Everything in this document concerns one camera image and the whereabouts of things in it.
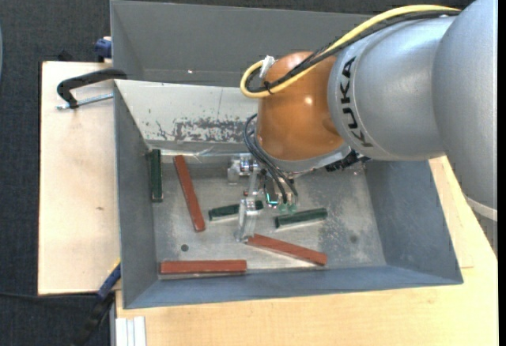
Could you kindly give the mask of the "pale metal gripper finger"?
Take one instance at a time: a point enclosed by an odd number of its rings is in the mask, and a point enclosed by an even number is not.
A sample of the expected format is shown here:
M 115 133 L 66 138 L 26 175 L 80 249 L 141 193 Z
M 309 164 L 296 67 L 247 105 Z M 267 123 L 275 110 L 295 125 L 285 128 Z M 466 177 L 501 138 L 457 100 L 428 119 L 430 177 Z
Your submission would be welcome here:
M 259 211 L 256 207 L 256 200 L 246 200 L 245 210 L 245 237 L 250 238 L 254 235 L 255 224 L 258 219 Z
M 247 202 L 240 201 L 238 212 L 238 225 L 234 232 L 234 238 L 237 242 L 247 241 Z

